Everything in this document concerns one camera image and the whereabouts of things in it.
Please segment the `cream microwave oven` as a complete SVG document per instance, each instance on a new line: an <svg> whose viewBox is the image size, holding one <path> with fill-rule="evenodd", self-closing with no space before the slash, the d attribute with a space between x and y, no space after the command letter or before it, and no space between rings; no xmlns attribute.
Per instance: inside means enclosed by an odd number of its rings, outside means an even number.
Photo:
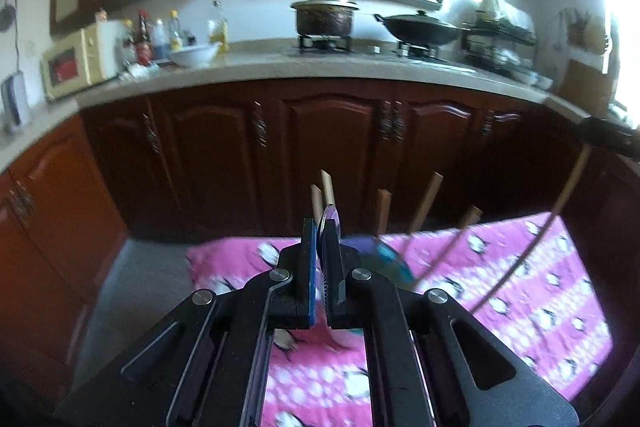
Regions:
<svg viewBox="0 0 640 427"><path fill-rule="evenodd" d="M97 22L58 40L41 57L44 93L57 100L107 82L124 70L122 20Z"/></svg>

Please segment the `yellow oil bottle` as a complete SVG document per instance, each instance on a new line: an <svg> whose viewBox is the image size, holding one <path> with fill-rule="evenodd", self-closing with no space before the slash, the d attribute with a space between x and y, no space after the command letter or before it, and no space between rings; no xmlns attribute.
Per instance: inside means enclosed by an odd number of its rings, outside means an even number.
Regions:
<svg viewBox="0 0 640 427"><path fill-rule="evenodd" d="M209 44L218 43L219 52L229 51L228 22L219 0L213 1L212 12L209 14L207 40Z"/></svg>

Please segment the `metal spoon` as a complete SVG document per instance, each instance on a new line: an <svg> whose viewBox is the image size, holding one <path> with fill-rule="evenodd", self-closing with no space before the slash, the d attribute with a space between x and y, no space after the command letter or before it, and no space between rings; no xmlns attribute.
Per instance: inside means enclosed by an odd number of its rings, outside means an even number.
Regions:
<svg viewBox="0 0 640 427"><path fill-rule="evenodd" d="M332 303L337 285L342 279L340 253L340 219L334 205L323 211L318 231L318 256L320 259L324 302Z"/></svg>

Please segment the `white bowl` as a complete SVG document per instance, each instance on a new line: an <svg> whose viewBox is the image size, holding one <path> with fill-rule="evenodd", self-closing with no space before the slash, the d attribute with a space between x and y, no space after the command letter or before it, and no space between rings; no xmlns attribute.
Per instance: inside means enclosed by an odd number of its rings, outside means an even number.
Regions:
<svg viewBox="0 0 640 427"><path fill-rule="evenodd" d="M219 48L219 42L187 46L177 51L171 51L169 60L183 68L205 67L213 63Z"/></svg>

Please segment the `brown wooden chopstick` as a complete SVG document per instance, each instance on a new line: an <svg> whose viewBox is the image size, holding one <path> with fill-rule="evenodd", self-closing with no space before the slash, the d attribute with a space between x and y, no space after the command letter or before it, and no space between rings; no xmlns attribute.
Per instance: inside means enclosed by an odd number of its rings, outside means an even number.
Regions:
<svg viewBox="0 0 640 427"><path fill-rule="evenodd" d="M376 198L376 220L374 233L376 236L381 236L386 232L388 216L390 215L390 202L392 201L392 194L390 191L378 190L378 197Z"/></svg>

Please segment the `white teal-rimmed utensil cup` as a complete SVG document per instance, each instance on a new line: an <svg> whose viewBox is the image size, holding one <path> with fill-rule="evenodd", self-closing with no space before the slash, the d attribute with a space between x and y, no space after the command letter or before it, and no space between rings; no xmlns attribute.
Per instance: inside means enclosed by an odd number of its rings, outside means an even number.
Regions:
<svg viewBox="0 0 640 427"><path fill-rule="evenodd" d="M326 308L331 329L408 331L402 296L413 281L407 263L381 239L340 239L342 279Z"/></svg>

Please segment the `dark cooking pot with lid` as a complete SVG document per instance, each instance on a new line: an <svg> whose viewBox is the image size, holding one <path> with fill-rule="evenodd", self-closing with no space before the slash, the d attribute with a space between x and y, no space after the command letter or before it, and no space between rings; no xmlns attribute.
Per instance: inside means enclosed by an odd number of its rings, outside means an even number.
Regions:
<svg viewBox="0 0 640 427"><path fill-rule="evenodd" d="M303 0L292 3L291 9L299 35L343 38L352 33L359 6L354 0Z"/></svg>

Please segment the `pale bamboo chopstick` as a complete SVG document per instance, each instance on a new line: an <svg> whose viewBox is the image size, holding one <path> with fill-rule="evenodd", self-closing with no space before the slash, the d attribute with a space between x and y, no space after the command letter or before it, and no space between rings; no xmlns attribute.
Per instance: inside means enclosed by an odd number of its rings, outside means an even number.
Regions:
<svg viewBox="0 0 640 427"><path fill-rule="evenodd" d="M320 187L316 184L312 184L310 187L311 191L311 205L312 205L312 213L314 214L314 222L316 225L320 225L324 206L323 206L323 196Z"/></svg>

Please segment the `chopstick on towel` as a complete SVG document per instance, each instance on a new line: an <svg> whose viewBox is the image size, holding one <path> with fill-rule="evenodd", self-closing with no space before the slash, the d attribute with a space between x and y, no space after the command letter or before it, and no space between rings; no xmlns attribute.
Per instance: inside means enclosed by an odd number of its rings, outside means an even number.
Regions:
<svg viewBox="0 0 640 427"><path fill-rule="evenodd" d="M580 181L580 179L582 179L582 174L587 167L591 153L592 147L588 144L584 144L578 154L575 165L572 168L572 171L570 172L570 175L568 176L560 195L556 199L551 208L551 211L548 214L546 221L544 221L544 224L541 225L536 236L530 241L524 251L522 251L522 253L518 256L518 259L516 259L513 265L510 266L509 270L503 274L501 279L491 287L491 290L488 291L488 293L484 297L480 298L480 300L475 303L475 306L470 310L470 313L472 315L480 311L480 309L482 309L486 305L486 303L488 303L488 301L492 297L494 297L498 293L498 291L500 291L500 288L504 284L509 282L510 278L513 277L515 272L518 271L518 268L528 259L528 257L533 254L534 250L541 242L541 239L544 238L551 225L553 225L555 218L559 216L559 214L562 212L562 210L570 200L570 196L573 195L578 182Z"/></svg>

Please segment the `light bamboo chopstick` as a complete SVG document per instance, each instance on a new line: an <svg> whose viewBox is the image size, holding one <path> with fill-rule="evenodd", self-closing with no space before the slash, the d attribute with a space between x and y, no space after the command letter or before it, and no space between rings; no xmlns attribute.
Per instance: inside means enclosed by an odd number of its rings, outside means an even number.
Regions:
<svg viewBox="0 0 640 427"><path fill-rule="evenodd" d="M332 176L326 172L326 170L321 170L321 181L322 181L322 191L324 195L324 199L326 200L327 206L335 205L335 196L333 190L333 182Z"/></svg>

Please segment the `long brown chopstick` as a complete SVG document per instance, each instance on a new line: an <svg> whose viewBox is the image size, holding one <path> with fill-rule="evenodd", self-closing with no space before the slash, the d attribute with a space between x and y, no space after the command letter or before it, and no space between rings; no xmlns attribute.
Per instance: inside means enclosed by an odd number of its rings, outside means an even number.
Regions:
<svg viewBox="0 0 640 427"><path fill-rule="evenodd" d="M482 217L482 210L480 210L480 208L477 208L476 206L471 206L460 221L457 231L452 234L450 241L445 244L444 247L442 247L436 257L432 260L432 262L414 277L414 283L417 284L420 281L424 280L425 277L429 277L438 267L439 263L448 256L451 249L457 245L464 232L471 225L475 225L475 223L480 221L480 217Z"/></svg>

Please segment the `black wok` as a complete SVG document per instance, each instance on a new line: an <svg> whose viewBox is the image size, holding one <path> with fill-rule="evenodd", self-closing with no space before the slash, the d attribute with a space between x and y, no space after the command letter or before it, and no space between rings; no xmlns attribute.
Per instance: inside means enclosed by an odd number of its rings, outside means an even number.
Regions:
<svg viewBox="0 0 640 427"><path fill-rule="evenodd" d="M456 40L461 32L459 27L428 16L423 10L417 10L416 14L388 17L374 14L373 17L398 41L422 48L446 46Z"/></svg>

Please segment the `pink penguin towel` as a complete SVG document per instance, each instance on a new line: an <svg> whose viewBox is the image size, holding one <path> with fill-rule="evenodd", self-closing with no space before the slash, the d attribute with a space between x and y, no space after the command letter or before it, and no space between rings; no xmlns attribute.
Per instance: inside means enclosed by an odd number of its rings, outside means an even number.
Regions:
<svg viewBox="0 0 640 427"><path fill-rule="evenodd" d="M547 217L475 225L416 288L446 291L466 309L510 268ZM228 237L186 257L195 288L222 295L274 267L293 239ZM612 349L604 314L570 234L556 219L477 320L535 373L571 400ZM269 362L264 426L369 426L370 392L363 337L334 331L318 315L308 331L279 329Z"/></svg>

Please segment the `black dish rack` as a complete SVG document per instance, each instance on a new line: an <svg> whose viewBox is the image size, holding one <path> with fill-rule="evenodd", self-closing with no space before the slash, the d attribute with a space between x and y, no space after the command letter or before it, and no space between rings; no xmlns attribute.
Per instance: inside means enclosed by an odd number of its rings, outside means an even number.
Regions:
<svg viewBox="0 0 640 427"><path fill-rule="evenodd" d="M531 72L537 53L536 32L505 18L486 20L479 16L462 25L461 53L469 64L494 74Z"/></svg>

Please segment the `dark wood base cabinets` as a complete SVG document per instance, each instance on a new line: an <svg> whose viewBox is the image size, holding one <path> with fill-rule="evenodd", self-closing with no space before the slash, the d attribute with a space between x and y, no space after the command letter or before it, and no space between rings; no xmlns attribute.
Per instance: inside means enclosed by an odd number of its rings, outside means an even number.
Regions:
<svg viewBox="0 0 640 427"><path fill-rule="evenodd" d="M547 210L579 156L578 116L461 86L261 79L70 104L1 151L1 368L50 403L70 390L96 298L127 237L289 236L332 176L343 227L376 193L408 228L433 173L430 225Z"/></svg>

